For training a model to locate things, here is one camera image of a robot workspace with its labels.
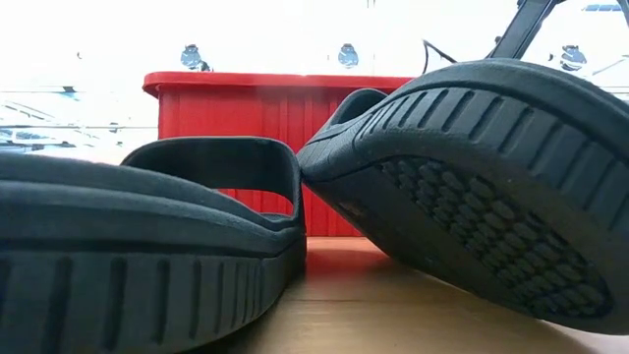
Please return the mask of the red plastic bin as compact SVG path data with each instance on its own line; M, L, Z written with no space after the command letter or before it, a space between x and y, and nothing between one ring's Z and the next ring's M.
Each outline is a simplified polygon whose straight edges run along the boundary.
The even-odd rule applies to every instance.
M391 93L410 78L156 72L143 89L158 100L158 138L254 136L279 140L294 152L357 89ZM255 211L291 213L274 192L222 187L220 192ZM359 236L354 226L309 189L304 190L308 236Z

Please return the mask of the dark round wall fixture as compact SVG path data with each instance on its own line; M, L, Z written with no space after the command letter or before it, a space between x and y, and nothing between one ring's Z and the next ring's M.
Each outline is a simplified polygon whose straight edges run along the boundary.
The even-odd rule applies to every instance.
M189 70L197 72L212 72L213 68L205 62L195 44L188 44L180 56L181 63Z
M352 43L344 43L340 47L337 61L346 69L354 68L359 65L360 59Z
M579 71L587 64L585 54L580 50L578 45L564 45L562 50L560 65L563 70Z

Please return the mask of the black slide sandal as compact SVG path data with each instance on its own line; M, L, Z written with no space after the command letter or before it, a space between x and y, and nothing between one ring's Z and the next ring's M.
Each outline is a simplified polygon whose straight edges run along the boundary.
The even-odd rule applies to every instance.
M0 153L0 354L173 354L252 323L306 265L295 153L188 137L118 165Z
M629 334L629 102L517 59L352 92L305 184L387 256L491 303Z

